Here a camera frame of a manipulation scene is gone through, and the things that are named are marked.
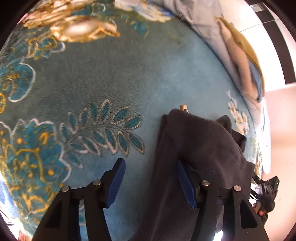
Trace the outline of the blue folded garment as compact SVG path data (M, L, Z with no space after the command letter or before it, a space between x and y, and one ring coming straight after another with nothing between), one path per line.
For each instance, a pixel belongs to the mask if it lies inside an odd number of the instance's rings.
M249 62L249 68L250 68L250 72L251 72L252 82L255 84L256 90L257 90L256 100L258 102L261 102L262 98L263 98L263 88L262 88L261 76L260 76L259 70L252 63L252 61L249 59L248 62Z

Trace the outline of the light blue floral quilt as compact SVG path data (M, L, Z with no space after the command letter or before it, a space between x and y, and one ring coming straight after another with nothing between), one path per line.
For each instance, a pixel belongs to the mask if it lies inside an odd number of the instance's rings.
M254 49L247 39L227 21L219 1L157 1L186 21L190 27L211 47L218 56L235 86L242 94L253 119L262 161L262 169L271 170L270 118L265 98L264 78ZM252 82L248 60L259 70L263 98L256 100L257 90Z

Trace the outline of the teal floral bed blanket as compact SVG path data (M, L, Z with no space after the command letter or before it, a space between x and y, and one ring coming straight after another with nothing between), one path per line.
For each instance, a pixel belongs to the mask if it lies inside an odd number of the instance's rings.
M145 210L161 118L230 117L257 163L253 119L222 61L184 21L152 1L40 1L1 49L1 215L29 240L64 185L83 187L126 161L105 210L128 240Z

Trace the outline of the white black wardrobe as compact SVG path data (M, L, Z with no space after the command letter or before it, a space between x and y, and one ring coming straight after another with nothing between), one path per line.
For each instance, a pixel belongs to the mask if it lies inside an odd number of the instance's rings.
M295 39L266 1L220 1L224 18L253 47L265 92L295 87Z

